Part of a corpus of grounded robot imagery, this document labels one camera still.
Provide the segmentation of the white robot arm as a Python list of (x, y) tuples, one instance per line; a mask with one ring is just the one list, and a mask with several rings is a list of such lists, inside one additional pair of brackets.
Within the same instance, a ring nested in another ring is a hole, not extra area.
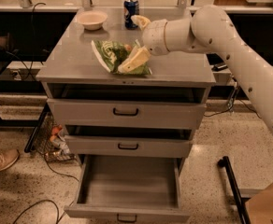
[(224, 10), (204, 6), (195, 14), (174, 21), (150, 21), (134, 15), (132, 22), (142, 30), (143, 46), (121, 63), (121, 73), (135, 70), (152, 55), (173, 51), (215, 53), (227, 64), (273, 134), (273, 67), (242, 40)]

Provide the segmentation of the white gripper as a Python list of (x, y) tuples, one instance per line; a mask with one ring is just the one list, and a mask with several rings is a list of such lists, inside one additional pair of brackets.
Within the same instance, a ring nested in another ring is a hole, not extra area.
[(134, 47), (128, 58), (118, 66), (120, 73), (129, 73), (145, 62), (151, 55), (166, 55), (168, 49), (165, 44), (165, 27), (167, 20), (150, 21), (141, 15), (133, 15), (132, 22), (143, 30), (142, 41), (145, 47)]

